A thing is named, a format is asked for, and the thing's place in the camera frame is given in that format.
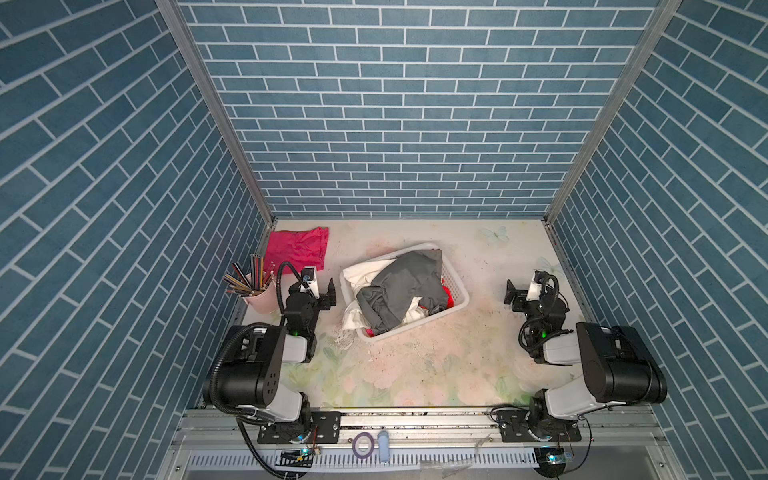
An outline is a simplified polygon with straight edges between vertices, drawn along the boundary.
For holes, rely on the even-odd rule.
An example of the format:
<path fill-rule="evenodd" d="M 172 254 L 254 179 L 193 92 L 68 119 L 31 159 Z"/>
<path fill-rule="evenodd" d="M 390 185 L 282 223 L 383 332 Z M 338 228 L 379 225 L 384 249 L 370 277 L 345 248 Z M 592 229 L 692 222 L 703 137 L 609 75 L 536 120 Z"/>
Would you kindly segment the white plastic laundry basket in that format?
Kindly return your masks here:
<path fill-rule="evenodd" d="M 439 250 L 441 250 L 436 244 L 427 242 L 427 243 L 422 243 L 422 244 L 414 245 L 414 246 L 411 246 L 411 247 L 407 247 L 407 248 L 404 248 L 404 249 L 401 249 L 401 250 L 397 250 L 397 251 L 388 253 L 386 255 L 383 255 L 383 256 L 380 256 L 380 257 L 368 260 L 368 261 L 395 259 L 398 256 L 400 256 L 400 255 L 402 255 L 402 254 L 404 254 L 404 253 L 406 253 L 408 251 L 412 251 L 412 250 L 426 250 L 426 249 L 439 249 Z M 443 261 L 442 284 L 447 285 L 449 287 L 449 289 L 451 290 L 451 292 L 452 292 L 453 299 L 454 299 L 454 302 L 455 302 L 455 305 L 454 305 L 453 308 L 445 310 L 445 311 L 443 311 L 441 313 L 438 313 L 438 314 L 435 314 L 435 315 L 427 316 L 426 318 L 424 318 L 422 320 L 418 320 L 418 321 L 413 322 L 413 323 L 409 323 L 409 324 L 403 324 L 402 323 L 402 325 L 400 327 L 395 328 L 393 330 L 390 330 L 389 332 L 384 333 L 384 334 L 375 335 L 372 332 L 371 329 L 363 329 L 363 328 L 355 329 L 355 331 L 357 332 L 358 336 L 362 340 L 367 341 L 367 342 L 380 341 L 380 340 L 387 339 L 387 338 L 393 337 L 395 335 L 404 333 L 404 332 L 406 332 L 408 330 L 412 330 L 414 328 L 418 328 L 420 326 L 426 325 L 426 324 L 428 324 L 431 321 L 435 321 L 435 320 L 441 319 L 441 318 L 443 318 L 443 317 L 445 317 L 445 316 L 447 316 L 449 314 L 456 313 L 456 312 L 464 309 L 469 304 L 469 293 L 466 290 L 462 280 L 458 277 L 458 274 L 455 271 L 455 269 L 453 268 L 451 262 L 449 261 L 448 258 L 443 256 L 443 253 L 442 253 L 442 261 Z M 342 272 L 341 272 L 340 277 L 339 277 L 339 282 L 340 282 L 340 286 L 341 286 L 342 296 L 343 296 L 344 301 L 346 302 L 346 304 L 348 306 L 348 304 L 352 301 L 353 293 L 352 293 L 352 289 L 351 289 L 349 283 L 342 278 Z"/>

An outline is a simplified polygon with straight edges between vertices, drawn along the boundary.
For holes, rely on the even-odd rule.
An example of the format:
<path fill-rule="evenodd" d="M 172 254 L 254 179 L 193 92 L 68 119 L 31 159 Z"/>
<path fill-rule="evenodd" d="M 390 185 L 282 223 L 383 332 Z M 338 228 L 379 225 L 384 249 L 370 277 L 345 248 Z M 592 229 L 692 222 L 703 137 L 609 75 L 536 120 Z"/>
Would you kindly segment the grey t shirt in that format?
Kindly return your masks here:
<path fill-rule="evenodd" d="M 436 297 L 442 290 L 442 251 L 412 250 L 383 269 L 357 301 L 375 335 L 398 328 L 414 297 Z"/>

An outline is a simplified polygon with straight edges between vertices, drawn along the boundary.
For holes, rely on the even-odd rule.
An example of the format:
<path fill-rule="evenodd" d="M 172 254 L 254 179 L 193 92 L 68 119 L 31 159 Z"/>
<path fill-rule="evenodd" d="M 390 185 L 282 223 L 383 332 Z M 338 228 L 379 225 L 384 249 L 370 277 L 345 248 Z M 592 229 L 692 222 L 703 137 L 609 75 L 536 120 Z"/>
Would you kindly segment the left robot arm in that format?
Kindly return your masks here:
<path fill-rule="evenodd" d="M 245 423 L 307 430 L 311 422 L 306 394 L 281 382 L 285 363 L 308 363 L 315 354 L 315 329 L 322 311 L 337 304 L 333 282 L 325 293 L 303 279 L 280 300 L 280 323 L 255 322 L 229 329 L 204 382 L 204 401 Z"/>

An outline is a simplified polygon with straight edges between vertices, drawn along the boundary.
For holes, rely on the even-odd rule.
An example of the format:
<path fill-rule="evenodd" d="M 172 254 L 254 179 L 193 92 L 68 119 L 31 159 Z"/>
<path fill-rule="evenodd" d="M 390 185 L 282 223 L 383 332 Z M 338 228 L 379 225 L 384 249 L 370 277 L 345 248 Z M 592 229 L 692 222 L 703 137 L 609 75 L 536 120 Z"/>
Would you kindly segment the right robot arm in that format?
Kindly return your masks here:
<path fill-rule="evenodd" d="M 589 322 L 565 326 L 570 306 L 556 276 L 537 270 L 526 289 L 507 282 L 503 303 L 525 317 L 518 344 L 530 359 L 581 368 L 580 376 L 531 398 L 526 422 L 534 435 L 555 436 L 581 416 L 609 407 L 666 400 L 666 378 L 636 329 Z"/>

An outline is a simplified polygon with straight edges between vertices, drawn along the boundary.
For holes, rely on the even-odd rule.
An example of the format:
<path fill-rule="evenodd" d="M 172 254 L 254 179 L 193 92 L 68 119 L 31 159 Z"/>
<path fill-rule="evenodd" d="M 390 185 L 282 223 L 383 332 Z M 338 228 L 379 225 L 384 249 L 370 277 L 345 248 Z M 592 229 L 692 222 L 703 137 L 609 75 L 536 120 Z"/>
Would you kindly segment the white t shirt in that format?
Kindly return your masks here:
<path fill-rule="evenodd" d="M 352 301 L 346 307 L 343 315 L 343 330 L 371 329 L 357 301 L 357 294 L 363 287 L 370 286 L 373 279 L 393 262 L 394 259 L 368 261 L 350 266 L 342 271 L 342 278 L 349 283 L 353 293 Z M 420 297 L 412 299 L 402 321 L 403 324 L 413 323 L 427 317 L 428 311 L 419 305 L 420 300 Z"/>

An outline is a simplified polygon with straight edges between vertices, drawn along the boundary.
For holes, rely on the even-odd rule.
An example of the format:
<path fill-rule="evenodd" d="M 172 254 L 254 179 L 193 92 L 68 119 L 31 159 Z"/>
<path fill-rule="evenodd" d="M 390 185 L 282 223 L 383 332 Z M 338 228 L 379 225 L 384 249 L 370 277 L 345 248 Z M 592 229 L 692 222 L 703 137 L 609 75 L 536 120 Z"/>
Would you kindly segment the pink pencil cup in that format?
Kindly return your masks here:
<path fill-rule="evenodd" d="M 258 314 L 269 315 L 273 311 L 279 309 L 275 286 L 276 284 L 272 282 L 265 290 L 260 291 L 255 295 L 245 296 L 242 300 L 250 309 Z"/>

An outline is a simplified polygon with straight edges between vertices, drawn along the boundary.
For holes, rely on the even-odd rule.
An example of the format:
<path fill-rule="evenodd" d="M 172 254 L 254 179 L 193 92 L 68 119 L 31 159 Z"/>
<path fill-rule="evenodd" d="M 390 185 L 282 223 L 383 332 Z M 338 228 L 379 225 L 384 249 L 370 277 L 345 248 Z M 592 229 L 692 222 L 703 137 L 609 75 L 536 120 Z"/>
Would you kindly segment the folded magenta t shirt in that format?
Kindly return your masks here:
<path fill-rule="evenodd" d="M 264 271 L 278 271 L 283 262 L 297 270 L 316 267 L 322 271 L 329 241 L 329 229 L 318 227 L 309 231 L 275 231 L 269 236 L 264 256 Z"/>

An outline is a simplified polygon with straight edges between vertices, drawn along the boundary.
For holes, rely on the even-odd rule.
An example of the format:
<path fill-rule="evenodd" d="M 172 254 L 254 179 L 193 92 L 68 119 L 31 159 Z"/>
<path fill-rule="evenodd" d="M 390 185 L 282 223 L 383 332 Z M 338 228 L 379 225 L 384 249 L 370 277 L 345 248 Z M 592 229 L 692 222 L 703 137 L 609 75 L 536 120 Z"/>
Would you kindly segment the red t shirt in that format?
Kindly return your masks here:
<path fill-rule="evenodd" d="M 435 315 L 454 307 L 455 302 L 449 287 L 443 284 L 442 290 L 443 293 L 436 297 L 423 297 L 419 300 L 418 305 L 426 312 L 427 316 Z"/>

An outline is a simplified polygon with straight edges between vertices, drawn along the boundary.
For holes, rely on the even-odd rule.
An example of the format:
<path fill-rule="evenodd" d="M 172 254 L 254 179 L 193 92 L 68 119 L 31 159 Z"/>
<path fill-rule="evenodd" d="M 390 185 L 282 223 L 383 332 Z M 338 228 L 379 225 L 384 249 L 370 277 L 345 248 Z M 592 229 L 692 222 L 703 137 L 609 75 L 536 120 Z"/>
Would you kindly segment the coloured pencils bundle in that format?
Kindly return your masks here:
<path fill-rule="evenodd" d="M 253 297 L 265 293 L 273 285 L 274 264 L 262 256 L 251 254 L 246 263 L 232 262 L 223 275 L 227 291 L 241 297 Z"/>

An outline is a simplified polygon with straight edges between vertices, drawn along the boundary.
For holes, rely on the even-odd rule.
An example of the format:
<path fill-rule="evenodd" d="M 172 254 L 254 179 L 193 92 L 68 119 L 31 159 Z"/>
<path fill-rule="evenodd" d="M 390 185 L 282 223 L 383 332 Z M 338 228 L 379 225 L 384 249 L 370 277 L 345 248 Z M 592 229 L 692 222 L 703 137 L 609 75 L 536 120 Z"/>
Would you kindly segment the purple tape roll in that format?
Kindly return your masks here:
<path fill-rule="evenodd" d="M 368 432 L 357 434 L 352 440 L 352 451 L 359 460 L 366 460 L 372 456 L 376 448 L 374 437 Z"/>

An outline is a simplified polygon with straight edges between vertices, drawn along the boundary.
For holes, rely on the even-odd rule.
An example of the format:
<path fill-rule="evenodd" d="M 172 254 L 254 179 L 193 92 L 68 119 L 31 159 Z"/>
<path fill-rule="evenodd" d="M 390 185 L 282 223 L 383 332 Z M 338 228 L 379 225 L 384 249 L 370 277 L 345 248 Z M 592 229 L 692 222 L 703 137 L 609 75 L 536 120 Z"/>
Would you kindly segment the light blue small cylinder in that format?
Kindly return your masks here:
<path fill-rule="evenodd" d="M 390 437 L 387 430 L 380 430 L 377 434 L 378 458 L 381 463 L 391 461 Z"/>

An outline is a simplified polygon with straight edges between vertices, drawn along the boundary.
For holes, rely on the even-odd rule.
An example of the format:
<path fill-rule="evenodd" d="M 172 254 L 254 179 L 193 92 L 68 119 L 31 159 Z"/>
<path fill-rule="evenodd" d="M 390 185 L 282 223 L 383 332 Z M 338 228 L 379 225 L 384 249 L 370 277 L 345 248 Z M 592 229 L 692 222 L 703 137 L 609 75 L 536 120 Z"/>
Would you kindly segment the left circuit board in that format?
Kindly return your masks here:
<path fill-rule="evenodd" d="M 315 452 L 310 448 L 280 450 L 276 466 L 278 468 L 305 468 L 313 466 Z"/>

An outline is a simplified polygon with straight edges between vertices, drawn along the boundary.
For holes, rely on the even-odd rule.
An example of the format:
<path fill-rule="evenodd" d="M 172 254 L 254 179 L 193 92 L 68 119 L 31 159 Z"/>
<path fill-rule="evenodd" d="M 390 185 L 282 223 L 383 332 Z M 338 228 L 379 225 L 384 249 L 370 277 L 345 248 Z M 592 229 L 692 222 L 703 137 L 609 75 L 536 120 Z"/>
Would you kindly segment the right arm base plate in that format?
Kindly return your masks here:
<path fill-rule="evenodd" d="M 576 421 L 556 419 L 546 413 L 502 406 L 489 411 L 488 417 L 497 424 L 504 443 L 574 443 L 582 440 Z"/>

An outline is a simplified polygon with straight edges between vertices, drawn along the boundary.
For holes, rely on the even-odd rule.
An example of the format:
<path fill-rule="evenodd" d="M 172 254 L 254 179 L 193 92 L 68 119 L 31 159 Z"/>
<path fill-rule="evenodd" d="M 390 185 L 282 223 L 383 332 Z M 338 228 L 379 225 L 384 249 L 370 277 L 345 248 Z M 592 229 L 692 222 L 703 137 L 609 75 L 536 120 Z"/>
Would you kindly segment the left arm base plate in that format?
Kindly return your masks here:
<path fill-rule="evenodd" d="M 257 441 L 261 445 L 337 444 L 341 419 L 340 411 L 304 412 L 294 422 L 277 422 L 262 427 Z"/>

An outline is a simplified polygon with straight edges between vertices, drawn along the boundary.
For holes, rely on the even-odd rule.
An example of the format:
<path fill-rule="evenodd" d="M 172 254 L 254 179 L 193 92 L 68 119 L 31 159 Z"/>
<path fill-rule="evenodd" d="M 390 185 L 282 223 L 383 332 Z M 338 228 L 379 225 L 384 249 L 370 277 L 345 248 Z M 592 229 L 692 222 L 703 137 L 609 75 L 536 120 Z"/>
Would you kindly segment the aluminium front rail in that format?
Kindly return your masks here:
<path fill-rule="evenodd" d="M 568 463 L 561 479 L 681 479 L 683 469 L 667 435 L 648 407 L 613 407 L 588 415 L 577 423 L 578 442 L 504 443 L 488 407 L 336 408 L 342 414 L 337 444 L 261 445 L 258 432 L 249 435 L 271 468 L 286 478 L 305 479 L 335 474 L 345 479 L 368 474 L 419 472 L 436 479 L 469 477 L 475 471 L 508 470 L 515 478 L 533 478 L 535 448 L 563 448 Z M 377 434 L 387 430 L 391 461 L 378 458 Z M 370 433 L 376 442 L 372 456 L 357 459 L 352 440 Z M 278 468 L 280 450 L 310 448 L 313 466 Z"/>

